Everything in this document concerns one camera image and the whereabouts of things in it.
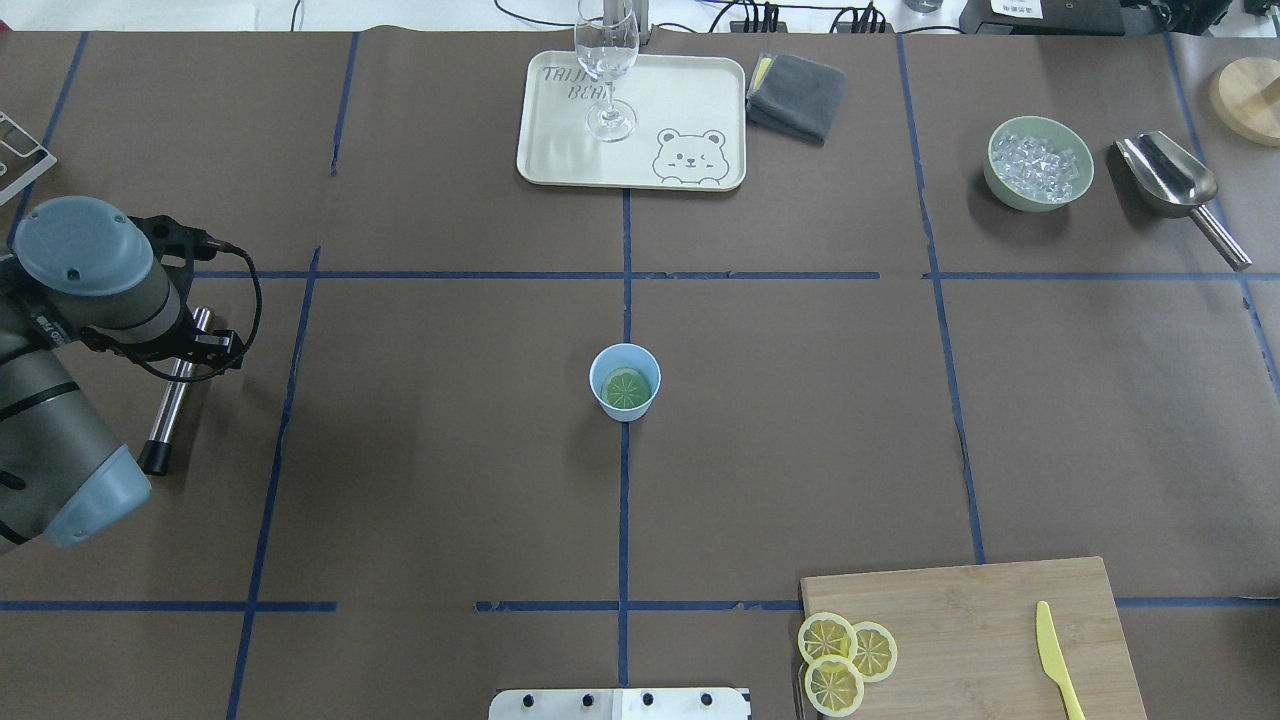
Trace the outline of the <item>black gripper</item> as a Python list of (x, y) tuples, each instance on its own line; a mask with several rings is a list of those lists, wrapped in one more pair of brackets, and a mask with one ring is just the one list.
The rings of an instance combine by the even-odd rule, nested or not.
[[(110, 352), (163, 380), (198, 383), (239, 369), (247, 343), (233, 331), (209, 334), (196, 328), (186, 310), (159, 310), (143, 322), (124, 327), (97, 324), (95, 350)], [(156, 369), (168, 359), (207, 366), (209, 372), (180, 378)]]

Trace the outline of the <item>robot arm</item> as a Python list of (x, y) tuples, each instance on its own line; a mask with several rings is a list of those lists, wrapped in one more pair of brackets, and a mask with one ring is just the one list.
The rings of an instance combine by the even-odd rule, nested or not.
[(201, 331), (189, 309), (196, 263), (247, 252), (170, 217), (131, 217), (64, 196), (20, 219), (3, 258), (1, 533), (10, 552), (38, 537), (78, 544), (143, 503), (151, 484), (56, 348), (83, 343), (150, 374), (169, 359), (241, 366), (255, 334)]

